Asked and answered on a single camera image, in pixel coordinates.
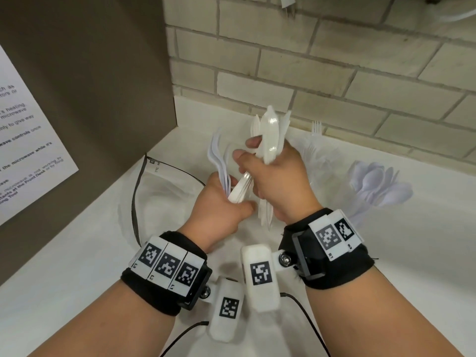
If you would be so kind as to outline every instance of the forearm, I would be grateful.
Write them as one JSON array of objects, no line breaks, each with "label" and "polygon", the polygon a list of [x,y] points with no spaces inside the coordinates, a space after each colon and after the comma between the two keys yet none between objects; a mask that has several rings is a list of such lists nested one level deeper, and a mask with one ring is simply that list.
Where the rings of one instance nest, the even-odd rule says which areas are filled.
[{"label": "forearm", "polygon": [[306,291],[332,357],[461,357],[376,268],[340,287]]},{"label": "forearm", "polygon": [[157,357],[174,322],[118,281],[30,356]]}]

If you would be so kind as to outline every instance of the black cable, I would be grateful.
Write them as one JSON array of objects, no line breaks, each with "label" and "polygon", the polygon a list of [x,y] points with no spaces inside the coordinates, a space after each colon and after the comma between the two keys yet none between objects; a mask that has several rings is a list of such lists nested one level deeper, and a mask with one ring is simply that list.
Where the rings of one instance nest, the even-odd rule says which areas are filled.
[{"label": "black cable", "polygon": [[165,351],[160,355],[160,357],[164,357],[165,354],[170,350],[170,348],[172,348],[174,344],[177,343],[177,341],[181,339],[189,330],[194,329],[195,327],[198,327],[198,326],[208,326],[209,324],[210,322],[208,321],[201,321],[199,323],[195,323],[194,325],[188,327],[185,331],[180,333],[180,335],[176,339],[174,339],[172,343],[170,343],[170,345],[165,349]]},{"label": "black cable", "polygon": [[317,328],[314,326],[314,323],[312,323],[311,317],[309,317],[309,314],[307,314],[306,310],[304,309],[304,307],[302,306],[302,304],[299,302],[299,300],[297,300],[296,297],[294,297],[293,295],[291,295],[291,294],[289,294],[289,293],[281,292],[280,295],[281,295],[281,297],[289,297],[289,298],[291,298],[293,301],[295,301],[295,302],[297,303],[297,305],[301,308],[302,313],[304,313],[304,315],[306,316],[306,318],[307,318],[309,324],[311,324],[311,327],[312,327],[312,329],[314,330],[314,333],[316,334],[316,336],[318,336],[319,342],[322,344],[322,347],[323,347],[324,350],[326,351],[327,355],[330,357],[329,350],[327,349],[326,344],[324,343],[324,340],[322,339],[322,337],[321,337],[321,335],[319,334]]}]

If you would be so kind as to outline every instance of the person's left hand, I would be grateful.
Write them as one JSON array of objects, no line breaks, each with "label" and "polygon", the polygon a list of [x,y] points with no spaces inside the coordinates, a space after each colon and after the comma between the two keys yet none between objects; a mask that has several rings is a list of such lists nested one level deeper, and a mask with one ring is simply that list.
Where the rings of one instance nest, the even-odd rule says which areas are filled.
[{"label": "person's left hand", "polygon": [[[231,185],[237,180],[231,176]],[[200,192],[192,214],[178,232],[192,240],[204,252],[238,230],[238,224],[251,216],[256,210],[256,203],[246,200],[239,204],[231,203],[220,183],[218,173],[212,173],[207,185]]]}]

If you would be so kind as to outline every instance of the wristband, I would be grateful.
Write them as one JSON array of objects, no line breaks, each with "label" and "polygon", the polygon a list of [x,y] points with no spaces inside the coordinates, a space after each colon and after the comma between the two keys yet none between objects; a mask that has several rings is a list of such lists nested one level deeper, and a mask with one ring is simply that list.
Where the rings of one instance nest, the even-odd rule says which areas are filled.
[{"label": "wristband", "polygon": [[340,210],[325,208],[287,226],[279,249],[291,258],[304,284],[313,289],[341,286],[374,265]]},{"label": "wristband", "polygon": [[121,280],[160,312],[176,316],[192,309],[211,275],[207,255],[179,232],[152,236],[136,253]]}]

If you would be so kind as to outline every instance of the bundle of plastic utensils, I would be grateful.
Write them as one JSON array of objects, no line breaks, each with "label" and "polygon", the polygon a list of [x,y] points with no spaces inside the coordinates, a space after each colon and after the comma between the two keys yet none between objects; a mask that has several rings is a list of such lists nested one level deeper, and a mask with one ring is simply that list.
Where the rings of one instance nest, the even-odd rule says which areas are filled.
[{"label": "bundle of plastic utensils", "polygon": [[219,130],[213,133],[211,137],[211,142],[208,147],[207,156],[209,161],[215,165],[218,171],[218,176],[220,177],[220,183],[225,191],[227,197],[231,193],[231,178],[227,171],[228,158],[229,158],[229,145],[225,149],[225,154],[222,156],[218,145],[220,144],[221,133]]},{"label": "bundle of plastic utensils", "polygon": [[322,136],[322,124],[312,122],[311,133],[305,138],[294,138],[289,141],[301,154],[307,170],[307,177],[314,194],[333,174],[341,152]]},{"label": "bundle of plastic utensils", "polygon": [[[290,123],[291,112],[288,111],[283,117],[279,117],[272,106],[268,106],[266,113],[259,120],[256,115],[251,123],[251,136],[262,136],[261,144],[256,150],[256,156],[263,159],[265,164],[270,164],[281,154],[284,147],[286,132]],[[252,177],[245,173],[238,181],[228,198],[233,203],[241,203],[245,198],[248,188],[252,184]],[[259,201],[258,217],[261,225],[271,227],[273,219],[273,206],[265,200]]]},{"label": "bundle of plastic utensils", "polygon": [[413,196],[413,190],[410,183],[397,182],[398,174],[399,171],[394,173],[393,167],[385,170],[377,162],[367,164],[355,161],[332,207],[342,209],[357,226],[372,208],[405,203]]}]

